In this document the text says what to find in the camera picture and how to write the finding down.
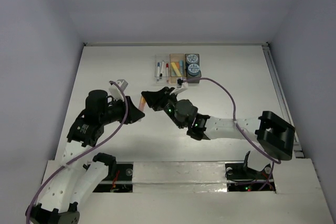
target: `yellow chalk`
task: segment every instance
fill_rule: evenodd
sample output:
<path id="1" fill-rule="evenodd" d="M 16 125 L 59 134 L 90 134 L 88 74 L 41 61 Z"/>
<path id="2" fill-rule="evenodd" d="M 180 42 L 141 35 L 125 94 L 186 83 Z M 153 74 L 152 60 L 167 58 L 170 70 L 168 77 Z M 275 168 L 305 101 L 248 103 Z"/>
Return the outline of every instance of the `yellow chalk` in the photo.
<path id="1" fill-rule="evenodd" d="M 170 63 L 170 65 L 171 65 L 172 68 L 174 69 L 176 75 L 177 75 L 178 77 L 182 77 L 182 75 L 181 75 L 181 73 L 180 73 L 180 71 L 179 71 L 179 68 L 176 66 L 176 64 L 175 64 L 174 62 L 172 62 L 172 63 Z"/>

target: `small box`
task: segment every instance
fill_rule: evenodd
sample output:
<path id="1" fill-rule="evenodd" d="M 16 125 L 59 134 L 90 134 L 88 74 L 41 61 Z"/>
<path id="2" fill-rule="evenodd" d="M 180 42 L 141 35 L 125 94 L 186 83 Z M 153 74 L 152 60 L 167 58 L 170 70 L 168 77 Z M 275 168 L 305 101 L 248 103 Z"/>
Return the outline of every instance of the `small box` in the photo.
<path id="1" fill-rule="evenodd" d="M 186 78 L 188 83 L 199 83 L 197 78 L 202 77 L 199 54 L 185 54 Z"/>

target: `pen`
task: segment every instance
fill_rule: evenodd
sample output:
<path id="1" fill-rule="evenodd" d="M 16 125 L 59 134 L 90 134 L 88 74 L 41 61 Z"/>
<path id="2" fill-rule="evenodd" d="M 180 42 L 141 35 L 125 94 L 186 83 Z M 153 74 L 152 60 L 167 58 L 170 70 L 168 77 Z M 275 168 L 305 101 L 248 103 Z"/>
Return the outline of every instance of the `pen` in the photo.
<path id="1" fill-rule="evenodd" d="M 161 64 L 160 79 L 163 77 L 164 73 L 165 73 L 165 69 L 164 69 L 164 61 L 162 61 L 162 64 Z"/>
<path id="2" fill-rule="evenodd" d="M 160 63 L 158 62 L 157 63 L 157 75 L 156 77 L 159 77 L 160 76 Z"/>
<path id="3" fill-rule="evenodd" d="M 168 63 L 166 64 L 166 77 L 167 77 L 167 82 L 169 82 L 169 65 Z"/>

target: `clear plastic tray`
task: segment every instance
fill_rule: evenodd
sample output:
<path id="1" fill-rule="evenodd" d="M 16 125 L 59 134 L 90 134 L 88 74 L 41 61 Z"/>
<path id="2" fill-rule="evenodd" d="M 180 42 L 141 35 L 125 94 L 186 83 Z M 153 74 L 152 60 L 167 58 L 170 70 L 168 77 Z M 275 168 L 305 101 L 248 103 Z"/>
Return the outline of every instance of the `clear plastic tray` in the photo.
<path id="1" fill-rule="evenodd" d="M 155 81 L 158 84 L 170 84 L 170 58 L 168 54 L 155 55 Z"/>

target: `white tabletop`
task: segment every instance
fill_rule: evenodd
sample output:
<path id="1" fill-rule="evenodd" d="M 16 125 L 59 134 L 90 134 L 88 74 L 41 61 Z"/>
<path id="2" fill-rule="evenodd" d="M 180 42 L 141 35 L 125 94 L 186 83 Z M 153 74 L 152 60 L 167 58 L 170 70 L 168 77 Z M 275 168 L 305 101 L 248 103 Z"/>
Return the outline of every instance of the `white tabletop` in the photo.
<path id="1" fill-rule="evenodd" d="M 238 118 L 260 116 L 271 110 L 281 116 L 275 89 L 261 46 L 155 46 L 84 47 L 64 122 L 56 160 L 65 148 L 66 136 L 85 98 L 94 89 L 108 90 L 109 80 L 126 79 L 130 95 L 138 106 L 141 91 L 157 91 L 154 56 L 171 53 L 200 54 L 202 76 L 225 86 L 237 103 Z M 178 95 L 190 99 L 199 113 L 232 118 L 232 103 L 219 87 L 207 81 Z M 145 107 L 141 122 L 125 125 L 106 145 L 99 148 L 119 162 L 134 161 L 233 161 L 242 160 L 250 145 L 244 140 L 195 141 L 179 130 L 164 112 Z M 105 126 L 101 140 L 118 123 Z"/>

